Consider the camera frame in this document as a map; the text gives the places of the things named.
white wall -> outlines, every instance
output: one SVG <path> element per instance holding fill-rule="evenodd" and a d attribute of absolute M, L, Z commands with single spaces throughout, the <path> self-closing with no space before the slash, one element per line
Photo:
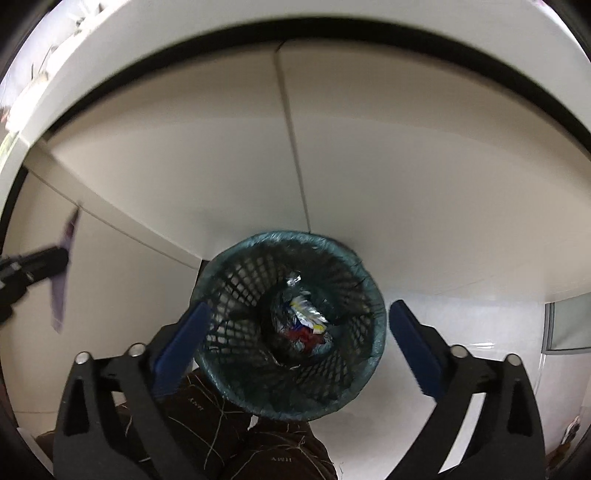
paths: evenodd
<path fill-rule="evenodd" d="M 38 142 L 30 150 L 24 164 L 32 175 L 51 186 L 65 199 L 76 205 L 81 205 L 84 210 L 103 220 L 116 230 L 124 232 L 139 243 L 188 267 L 199 268 L 201 264 L 200 257 L 196 257 L 177 244 L 163 238 L 90 190 L 87 185 L 56 162 L 55 158 L 47 151 L 44 142 Z"/>
<path fill-rule="evenodd" d="M 59 176 L 59 169 L 52 175 Z M 44 182 L 34 173 L 27 176 L 9 225 L 6 254 L 60 240 L 75 204 Z M 97 218 L 86 209 L 91 206 L 84 206 L 71 251 L 63 332 L 51 327 L 49 282 L 32 287 L 17 304 L 15 316 L 0 329 L 8 394 L 20 425 L 32 434 L 53 428 L 78 352 L 101 358 L 119 355 L 135 342 L 148 342 L 160 326 L 175 322 L 184 312 L 197 276 L 196 267 L 173 258 L 175 252 L 179 257 L 186 252 L 172 245 L 168 255 L 149 246 L 152 241 L 161 247 L 161 239 L 153 241 L 152 232 L 141 233 L 136 225 L 135 233 L 145 240 L 140 243 Z M 113 207 L 107 217 L 121 225 L 133 224 L 131 219 L 123 221 Z M 192 263 L 198 266 L 199 259 Z"/>

blue gripper pad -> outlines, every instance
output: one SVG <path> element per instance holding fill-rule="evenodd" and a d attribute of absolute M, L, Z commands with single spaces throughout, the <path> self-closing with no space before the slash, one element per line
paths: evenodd
<path fill-rule="evenodd" d="M 173 394 L 185 374 L 193 355 L 205 340 L 212 310 L 205 303 L 190 307 L 179 321 L 176 333 L 154 363 L 152 373 L 154 398 Z"/>
<path fill-rule="evenodd" d="M 389 325 L 421 391 L 438 401 L 446 390 L 440 350 L 449 347 L 435 329 L 421 325 L 402 300 L 390 305 Z"/>

purple cloth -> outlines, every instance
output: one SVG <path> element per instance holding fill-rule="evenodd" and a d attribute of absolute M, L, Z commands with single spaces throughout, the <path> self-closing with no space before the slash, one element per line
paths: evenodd
<path fill-rule="evenodd" d="M 80 208 L 77 207 L 72 213 L 72 216 L 66 224 L 64 230 L 64 236 L 61 239 L 60 247 L 65 248 L 70 253 L 72 243 L 74 241 L 74 232 L 76 231 L 76 225 L 78 224 L 78 218 L 80 216 Z M 57 333 L 61 333 L 64 326 L 64 311 L 65 311 L 65 299 L 66 299 L 66 275 L 68 268 L 59 275 L 56 275 L 51 279 L 51 311 L 53 318 L 51 325 Z"/>

mesh trash can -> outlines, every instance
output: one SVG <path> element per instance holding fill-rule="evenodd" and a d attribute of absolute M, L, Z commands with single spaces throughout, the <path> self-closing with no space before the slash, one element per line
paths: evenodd
<path fill-rule="evenodd" d="M 272 317 L 295 275 L 326 319 L 326 334 L 306 329 L 322 348 L 290 363 L 281 350 L 293 344 L 275 341 Z M 248 238 L 209 262 L 191 301 L 213 312 L 195 361 L 228 400 L 270 419 L 313 420 L 342 408 L 384 351 L 387 320 L 377 286 L 351 249 L 326 237 L 278 231 Z"/>

